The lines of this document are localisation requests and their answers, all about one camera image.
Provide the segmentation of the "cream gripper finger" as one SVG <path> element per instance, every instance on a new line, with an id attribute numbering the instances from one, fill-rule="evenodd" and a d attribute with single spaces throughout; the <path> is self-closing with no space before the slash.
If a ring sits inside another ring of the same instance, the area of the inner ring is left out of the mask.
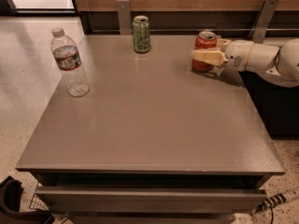
<path id="1" fill-rule="evenodd" d="M 220 38 L 217 40 L 217 48 L 220 50 L 226 50 L 227 46 L 231 43 L 230 39 Z"/>
<path id="2" fill-rule="evenodd" d="M 225 53 L 218 49 L 194 49 L 192 58 L 198 62 L 208 63 L 213 66 L 222 66 L 228 62 Z"/>

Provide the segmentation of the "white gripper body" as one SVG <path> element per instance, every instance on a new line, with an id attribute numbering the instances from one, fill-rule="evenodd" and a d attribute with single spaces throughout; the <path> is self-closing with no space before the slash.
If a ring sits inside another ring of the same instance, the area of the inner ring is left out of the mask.
<path id="1" fill-rule="evenodd" d="M 224 67 L 244 70 L 253 45 L 254 43 L 248 40 L 235 40 L 229 43 L 225 50 L 227 62 Z"/>

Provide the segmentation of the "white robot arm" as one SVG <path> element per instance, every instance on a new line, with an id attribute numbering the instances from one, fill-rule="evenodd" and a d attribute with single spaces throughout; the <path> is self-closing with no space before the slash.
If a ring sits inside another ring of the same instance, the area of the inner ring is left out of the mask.
<path id="1" fill-rule="evenodd" d="M 221 39 L 215 48 L 194 49 L 192 58 L 218 68 L 255 73 L 263 80 L 284 88 L 299 86 L 299 39 L 279 46 L 248 40 Z"/>

